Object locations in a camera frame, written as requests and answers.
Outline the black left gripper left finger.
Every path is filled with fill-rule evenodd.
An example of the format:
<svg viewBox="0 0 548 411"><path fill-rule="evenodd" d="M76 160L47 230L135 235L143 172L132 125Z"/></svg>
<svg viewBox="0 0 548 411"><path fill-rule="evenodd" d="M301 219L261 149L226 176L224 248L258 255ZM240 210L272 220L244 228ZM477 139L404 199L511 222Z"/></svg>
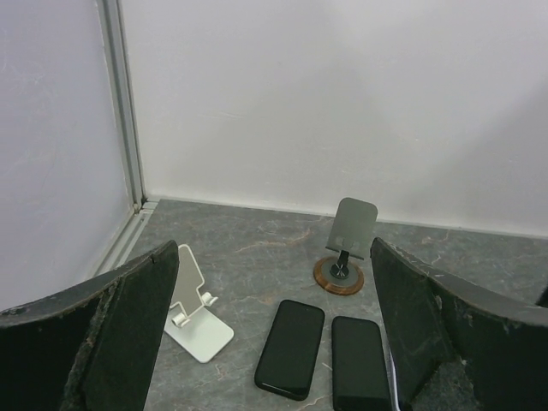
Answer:
<svg viewBox="0 0 548 411"><path fill-rule="evenodd" d="M1 313L3 410L145 407L179 268L167 241Z"/></svg>

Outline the black phone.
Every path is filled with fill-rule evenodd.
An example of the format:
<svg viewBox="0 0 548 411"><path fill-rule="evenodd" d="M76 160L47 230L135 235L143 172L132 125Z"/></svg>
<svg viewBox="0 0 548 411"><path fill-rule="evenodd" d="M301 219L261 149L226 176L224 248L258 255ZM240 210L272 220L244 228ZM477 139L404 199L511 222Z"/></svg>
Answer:
<svg viewBox="0 0 548 411"><path fill-rule="evenodd" d="M391 410L383 342L377 323L337 316L331 324L335 410Z"/></svg>
<svg viewBox="0 0 548 411"><path fill-rule="evenodd" d="M321 308L281 301L254 373L255 385L294 401L307 399L324 324Z"/></svg>

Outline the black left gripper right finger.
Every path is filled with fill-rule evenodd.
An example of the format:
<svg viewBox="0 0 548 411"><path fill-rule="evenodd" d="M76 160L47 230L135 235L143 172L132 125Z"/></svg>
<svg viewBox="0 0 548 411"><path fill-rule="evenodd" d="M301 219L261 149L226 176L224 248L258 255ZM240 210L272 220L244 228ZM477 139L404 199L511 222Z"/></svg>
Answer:
<svg viewBox="0 0 548 411"><path fill-rule="evenodd" d="M482 409L547 408L545 306L470 283L379 237L370 255L404 408L455 362Z"/></svg>

